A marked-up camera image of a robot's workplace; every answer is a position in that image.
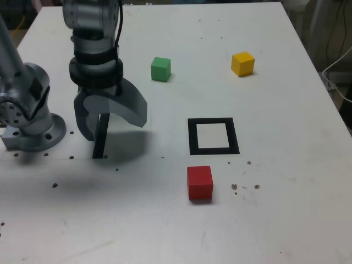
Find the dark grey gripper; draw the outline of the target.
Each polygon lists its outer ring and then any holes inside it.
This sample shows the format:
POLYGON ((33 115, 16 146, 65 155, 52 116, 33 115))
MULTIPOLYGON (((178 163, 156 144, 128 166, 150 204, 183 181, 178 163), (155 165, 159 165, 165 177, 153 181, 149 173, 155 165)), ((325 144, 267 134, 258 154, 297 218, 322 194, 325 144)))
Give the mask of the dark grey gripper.
POLYGON ((130 81, 122 78, 119 85, 80 85, 74 99, 79 131, 88 141, 95 141, 98 115, 113 113, 131 125, 142 128, 147 122, 147 102, 130 81))

